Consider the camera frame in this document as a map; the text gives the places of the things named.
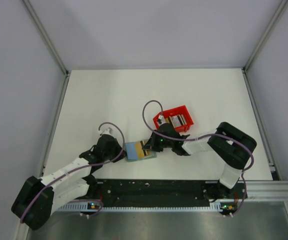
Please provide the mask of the green leather card holder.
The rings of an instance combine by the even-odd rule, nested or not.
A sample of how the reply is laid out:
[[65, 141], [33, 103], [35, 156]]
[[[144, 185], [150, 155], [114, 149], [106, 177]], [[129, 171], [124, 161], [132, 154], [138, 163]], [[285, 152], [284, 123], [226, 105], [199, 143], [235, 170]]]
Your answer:
[[126, 143], [125, 144], [125, 151], [127, 155], [126, 160], [128, 162], [136, 162], [136, 161], [156, 158], [157, 157], [156, 152], [143, 149], [147, 141], [148, 140], [145, 139], [141, 141]]

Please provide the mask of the red plastic card tray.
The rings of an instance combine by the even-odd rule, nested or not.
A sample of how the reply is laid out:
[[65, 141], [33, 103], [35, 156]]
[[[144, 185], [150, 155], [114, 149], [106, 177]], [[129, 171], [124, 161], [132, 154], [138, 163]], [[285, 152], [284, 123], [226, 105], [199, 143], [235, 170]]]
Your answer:
[[158, 113], [153, 118], [153, 122], [157, 129], [162, 123], [170, 124], [178, 133], [186, 133], [191, 126], [194, 125], [191, 115], [185, 105], [164, 110], [162, 117], [160, 117], [160, 114]]

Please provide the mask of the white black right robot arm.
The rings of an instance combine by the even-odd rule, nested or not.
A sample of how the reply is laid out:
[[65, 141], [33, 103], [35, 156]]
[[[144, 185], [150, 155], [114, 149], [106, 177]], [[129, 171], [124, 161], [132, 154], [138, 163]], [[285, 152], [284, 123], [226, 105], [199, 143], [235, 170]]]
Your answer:
[[214, 132], [190, 137], [180, 134], [172, 124], [163, 123], [152, 131], [141, 148], [144, 151], [162, 152], [171, 149], [178, 156], [192, 156], [202, 152], [214, 152], [223, 161], [222, 174], [214, 186], [207, 187], [204, 195], [209, 200], [229, 198], [236, 191], [236, 184], [248, 169], [247, 162], [254, 164], [253, 152], [257, 147], [254, 138], [232, 124], [221, 122]]

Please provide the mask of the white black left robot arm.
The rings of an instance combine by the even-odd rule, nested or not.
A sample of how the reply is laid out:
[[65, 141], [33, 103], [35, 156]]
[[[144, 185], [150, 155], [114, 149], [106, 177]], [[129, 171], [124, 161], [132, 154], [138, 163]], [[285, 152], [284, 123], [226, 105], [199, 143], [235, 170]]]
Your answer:
[[98, 191], [93, 173], [125, 157], [125, 143], [103, 133], [97, 143], [63, 168], [42, 177], [29, 177], [11, 211], [31, 230], [40, 229], [62, 206], [81, 197], [93, 198]]

